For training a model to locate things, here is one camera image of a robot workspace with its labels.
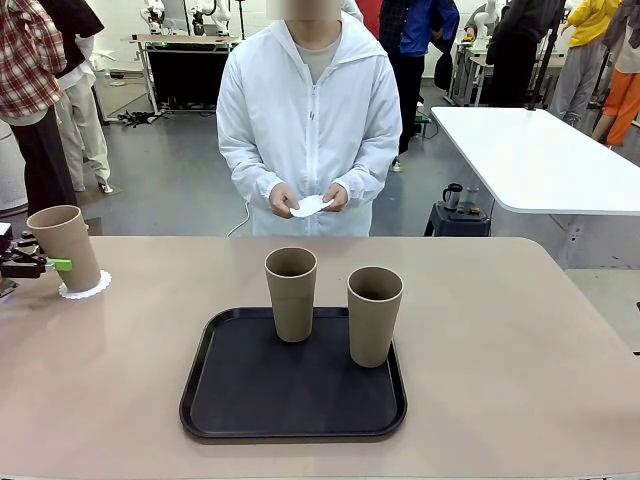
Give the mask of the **person in blue jacket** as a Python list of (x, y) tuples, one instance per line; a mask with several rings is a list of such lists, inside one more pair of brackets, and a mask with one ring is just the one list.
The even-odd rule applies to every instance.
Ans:
[(425, 56), (430, 45), (451, 50), (460, 21), (454, 0), (382, 0), (379, 40), (387, 52), (398, 87), (402, 132), (398, 153), (415, 134)]

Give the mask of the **person in beige trousers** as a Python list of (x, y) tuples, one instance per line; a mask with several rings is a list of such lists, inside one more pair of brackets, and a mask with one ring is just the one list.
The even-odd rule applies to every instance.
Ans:
[(99, 120), (90, 57), (104, 25), (86, 0), (38, 0), (62, 35), (66, 67), (56, 75), (62, 98), (55, 105), (59, 133), (76, 192), (85, 190), (83, 165), (103, 194), (113, 192), (107, 143)]

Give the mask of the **background workbench with black panel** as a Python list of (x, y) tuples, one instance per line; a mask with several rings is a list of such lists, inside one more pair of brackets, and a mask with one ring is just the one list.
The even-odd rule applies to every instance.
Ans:
[(230, 36), (132, 34), (149, 101), (157, 115), (213, 114), (226, 61), (240, 40)]

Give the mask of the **person in black coat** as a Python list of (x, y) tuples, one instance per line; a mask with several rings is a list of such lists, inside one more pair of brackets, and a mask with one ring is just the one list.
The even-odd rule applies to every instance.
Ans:
[(494, 30), (486, 62), (493, 65), (490, 107), (521, 107), (539, 42), (550, 29), (555, 0), (511, 0)]

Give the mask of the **person in yellow top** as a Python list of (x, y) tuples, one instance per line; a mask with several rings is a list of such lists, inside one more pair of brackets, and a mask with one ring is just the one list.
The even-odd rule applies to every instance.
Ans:
[(594, 92), (606, 46), (602, 37), (622, 0), (583, 0), (562, 29), (575, 30), (548, 111), (575, 127)]

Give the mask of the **white sleeved left forearm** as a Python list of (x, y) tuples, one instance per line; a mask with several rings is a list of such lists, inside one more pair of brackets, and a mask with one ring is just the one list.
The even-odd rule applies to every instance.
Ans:
[(347, 204), (361, 207), (372, 202), (383, 190), (397, 156), (396, 146), (364, 142), (351, 168), (335, 180), (346, 191)]

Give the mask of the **black and steel mug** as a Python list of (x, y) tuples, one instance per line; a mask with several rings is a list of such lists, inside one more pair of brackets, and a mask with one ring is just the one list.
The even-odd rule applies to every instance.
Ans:
[(443, 208), (449, 211), (456, 211), (461, 199), (464, 187), (459, 183), (449, 183), (442, 191)]

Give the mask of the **person in orange trousers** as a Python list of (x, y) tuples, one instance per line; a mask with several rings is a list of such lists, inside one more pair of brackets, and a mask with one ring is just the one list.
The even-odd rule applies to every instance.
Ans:
[(640, 0), (623, 0), (604, 36), (611, 50), (610, 91), (592, 138), (609, 149), (621, 146), (640, 113)]

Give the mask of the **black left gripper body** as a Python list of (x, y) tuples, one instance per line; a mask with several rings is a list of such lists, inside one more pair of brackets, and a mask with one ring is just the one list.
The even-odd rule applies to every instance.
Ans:
[(47, 272), (48, 259), (40, 245), (32, 238), (12, 240), (0, 254), (0, 277), (8, 279), (37, 279)]

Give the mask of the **white sleeved right forearm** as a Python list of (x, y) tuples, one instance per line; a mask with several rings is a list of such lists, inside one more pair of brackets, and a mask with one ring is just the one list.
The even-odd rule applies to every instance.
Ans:
[(253, 206), (267, 208), (271, 191), (281, 179), (264, 164), (256, 146), (251, 143), (222, 145), (220, 152), (242, 198)]

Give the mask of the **white paper doily coaster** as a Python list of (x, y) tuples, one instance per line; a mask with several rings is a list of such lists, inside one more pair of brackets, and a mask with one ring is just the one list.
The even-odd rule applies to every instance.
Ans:
[(84, 291), (71, 292), (67, 288), (65, 283), (61, 283), (58, 288), (58, 293), (62, 298), (65, 298), (68, 300), (81, 300), (81, 299), (95, 296), (103, 292), (111, 284), (111, 281), (112, 281), (111, 274), (105, 270), (101, 270), (100, 280), (96, 286)]
[(330, 207), (333, 202), (333, 199), (325, 202), (322, 195), (307, 196), (300, 199), (298, 201), (298, 208), (291, 208), (290, 213), (293, 218), (307, 218)]

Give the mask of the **tall brown paper cup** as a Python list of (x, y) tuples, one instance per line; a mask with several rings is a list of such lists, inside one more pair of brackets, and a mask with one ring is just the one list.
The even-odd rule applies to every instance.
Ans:
[(387, 359), (404, 284), (394, 271), (367, 266), (347, 280), (349, 348), (351, 359), (365, 368)]
[(101, 272), (79, 207), (59, 205), (27, 219), (27, 227), (49, 259), (69, 260), (70, 271), (58, 272), (71, 293), (96, 287)]
[(278, 337), (288, 343), (306, 340), (313, 327), (316, 256), (283, 247), (266, 257), (264, 268)]

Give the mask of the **person in plaid shirt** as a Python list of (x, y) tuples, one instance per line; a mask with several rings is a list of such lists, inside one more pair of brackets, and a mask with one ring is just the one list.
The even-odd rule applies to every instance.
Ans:
[(0, 120), (25, 160), (30, 215), (76, 203), (55, 112), (65, 67), (62, 35), (40, 3), (0, 0)]

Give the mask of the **dark grey stool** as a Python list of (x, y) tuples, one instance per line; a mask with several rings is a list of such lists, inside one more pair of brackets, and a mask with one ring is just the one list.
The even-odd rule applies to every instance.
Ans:
[(460, 202), (448, 210), (442, 201), (433, 204), (425, 237), (489, 237), (490, 217), (475, 203)]

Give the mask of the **person's left hand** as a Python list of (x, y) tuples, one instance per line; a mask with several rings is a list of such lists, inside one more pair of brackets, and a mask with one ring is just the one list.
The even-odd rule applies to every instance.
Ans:
[(348, 202), (348, 192), (338, 183), (332, 183), (323, 196), (323, 212), (338, 213), (344, 210)]

